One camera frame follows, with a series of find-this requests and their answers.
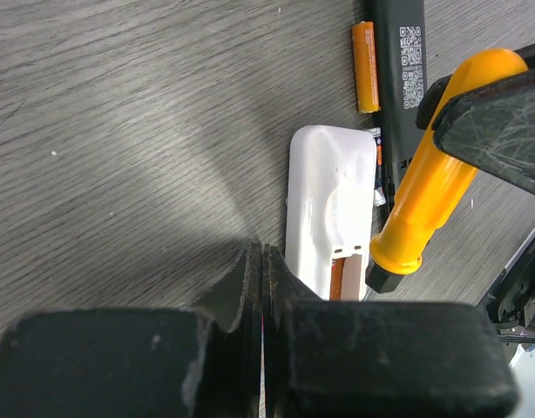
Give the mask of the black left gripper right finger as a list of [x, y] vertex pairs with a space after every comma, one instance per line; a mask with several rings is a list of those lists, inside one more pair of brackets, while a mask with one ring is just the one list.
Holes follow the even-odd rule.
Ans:
[[494, 328], [451, 302], [325, 301], [262, 255], [269, 417], [506, 417], [518, 385]]

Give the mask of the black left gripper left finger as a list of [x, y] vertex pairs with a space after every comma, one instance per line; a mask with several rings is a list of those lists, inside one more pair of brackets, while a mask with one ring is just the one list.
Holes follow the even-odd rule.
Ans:
[[0, 417], [255, 417], [262, 249], [192, 305], [30, 313], [0, 340]]

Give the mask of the dark blue AAA battery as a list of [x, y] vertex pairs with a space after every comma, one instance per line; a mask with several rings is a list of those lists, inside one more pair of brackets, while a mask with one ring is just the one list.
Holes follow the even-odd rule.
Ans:
[[368, 129], [376, 144], [376, 174], [375, 174], [375, 190], [374, 190], [374, 206], [383, 206], [386, 203], [385, 194], [383, 191], [383, 147], [381, 128], [375, 127]]

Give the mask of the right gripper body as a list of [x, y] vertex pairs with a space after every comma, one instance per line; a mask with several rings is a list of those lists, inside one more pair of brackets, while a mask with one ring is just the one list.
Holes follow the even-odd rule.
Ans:
[[505, 348], [535, 348], [535, 226], [478, 303]]

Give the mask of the yellow handled screwdriver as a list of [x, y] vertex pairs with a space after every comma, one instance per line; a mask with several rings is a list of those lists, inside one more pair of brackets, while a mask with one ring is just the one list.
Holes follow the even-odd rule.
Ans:
[[[465, 93], [528, 70], [516, 52], [490, 49], [466, 59], [453, 73], [431, 121], [446, 103]], [[434, 130], [425, 130], [396, 193], [383, 229], [370, 242], [374, 262], [366, 284], [377, 293], [395, 291], [422, 265], [422, 254], [463, 197], [477, 168], [438, 150]]]

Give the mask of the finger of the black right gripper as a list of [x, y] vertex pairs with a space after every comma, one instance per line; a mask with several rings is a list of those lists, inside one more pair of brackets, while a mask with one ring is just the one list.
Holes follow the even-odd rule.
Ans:
[[[516, 53], [521, 56], [530, 70], [535, 68], [535, 43], [516, 50]], [[429, 126], [451, 77], [452, 75], [448, 75], [439, 78], [424, 94], [416, 113], [416, 127], [418, 129], [425, 130]]]
[[535, 68], [457, 94], [431, 127], [440, 151], [535, 196]]

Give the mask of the orange battery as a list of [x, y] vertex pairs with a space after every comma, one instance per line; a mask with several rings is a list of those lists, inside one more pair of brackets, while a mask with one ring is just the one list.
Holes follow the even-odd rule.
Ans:
[[374, 23], [363, 21], [351, 28], [357, 107], [360, 113], [380, 110]]

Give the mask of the black remote control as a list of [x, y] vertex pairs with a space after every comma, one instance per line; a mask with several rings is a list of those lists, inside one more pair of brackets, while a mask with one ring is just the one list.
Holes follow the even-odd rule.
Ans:
[[383, 139], [383, 191], [386, 210], [423, 136], [416, 127], [418, 106], [427, 90], [423, 0], [366, 3], [374, 24], [378, 95], [376, 122]]

